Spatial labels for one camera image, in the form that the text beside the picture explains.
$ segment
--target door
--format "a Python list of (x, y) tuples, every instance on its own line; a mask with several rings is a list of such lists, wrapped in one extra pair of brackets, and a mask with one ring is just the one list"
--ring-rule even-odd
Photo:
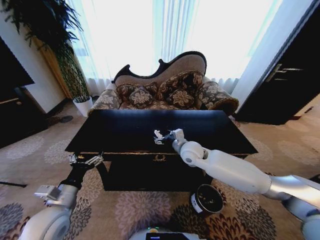
[(320, 93), (317, 7), (262, 85), (237, 113), (239, 121), (284, 124)]

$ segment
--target floral rug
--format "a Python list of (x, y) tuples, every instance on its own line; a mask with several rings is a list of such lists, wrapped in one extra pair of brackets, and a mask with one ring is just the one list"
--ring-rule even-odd
[[(39, 185), (57, 185), (69, 174), (64, 149), (86, 119), (72, 103), (57, 117), (65, 115), (73, 120), (0, 149), (0, 181), (27, 184), (25, 188), (0, 184), (0, 240), (18, 239), (30, 217), (45, 208), (33, 196)], [(320, 173), (319, 106), (281, 126), (234, 123), (259, 152), (246, 160), (265, 173), (305, 178)], [(84, 177), (64, 239), (126, 240), (148, 226), (212, 240), (303, 239), (301, 223), (279, 201), (240, 192), (218, 180), (212, 185), (221, 193), (224, 208), (203, 218), (190, 207), (188, 192), (104, 191), (93, 169)]]

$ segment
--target floral cushion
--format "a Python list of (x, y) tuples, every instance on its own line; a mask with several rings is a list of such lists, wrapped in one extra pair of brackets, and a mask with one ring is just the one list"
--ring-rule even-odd
[(153, 101), (152, 95), (143, 87), (139, 87), (129, 96), (130, 103), (138, 109), (144, 109)]
[(215, 81), (202, 84), (197, 91), (197, 97), (203, 103), (201, 109), (223, 110), (227, 115), (233, 114), (239, 106), (238, 99), (231, 97)]
[(129, 101), (129, 96), (137, 90), (139, 86), (130, 83), (124, 83), (116, 87), (116, 91), (124, 102)]
[(198, 87), (202, 84), (204, 75), (199, 71), (190, 71), (183, 75), (180, 80), (180, 86), (193, 97), (196, 96)]
[(129, 96), (139, 87), (144, 87), (153, 97), (156, 96), (158, 91), (158, 86), (155, 81), (147, 83), (143, 86), (134, 83), (123, 83), (116, 87), (116, 91), (121, 96), (122, 100), (127, 102), (129, 101)]
[(119, 97), (118, 93), (113, 89), (107, 89), (99, 98), (95, 101), (92, 108), (89, 110), (88, 115), (94, 110), (103, 109), (118, 109), (122, 103), (122, 99)]
[(193, 97), (203, 80), (199, 71), (184, 71), (165, 80), (159, 87), (156, 99), (165, 100), (177, 89), (187, 90)]
[(155, 97), (157, 95), (158, 86), (155, 81), (150, 82), (148, 84), (143, 85), (143, 87), (153, 96)]
[(177, 89), (166, 99), (168, 104), (179, 109), (189, 109), (195, 102), (194, 97), (184, 89)]

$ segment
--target white flower pot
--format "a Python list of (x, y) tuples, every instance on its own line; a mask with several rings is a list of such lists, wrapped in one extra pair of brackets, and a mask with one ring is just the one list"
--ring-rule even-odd
[(73, 100), (73, 103), (84, 117), (88, 117), (88, 111), (93, 106), (91, 97), (88, 101), (75, 102), (75, 100)]

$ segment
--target wall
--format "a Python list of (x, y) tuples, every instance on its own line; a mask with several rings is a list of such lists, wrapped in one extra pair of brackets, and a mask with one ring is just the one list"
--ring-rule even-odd
[(29, 47), (29, 43), (25, 41), (26, 30), (21, 29), (18, 34), (14, 24), (5, 22), (6, 16), (6, 13), (0, 12), (0, 36), (34, 81), (34, 84), (27, 85), (26, 88), (43, 111), (48, 113), (65, 99), (65, 94), (41, 53), (34, 44)]
[(244, 70), (232, 96), (239, 100), (239, 108), (259, 83), (265, 70), (285, 43), (313, 0), (283, 0), (273, 21)]

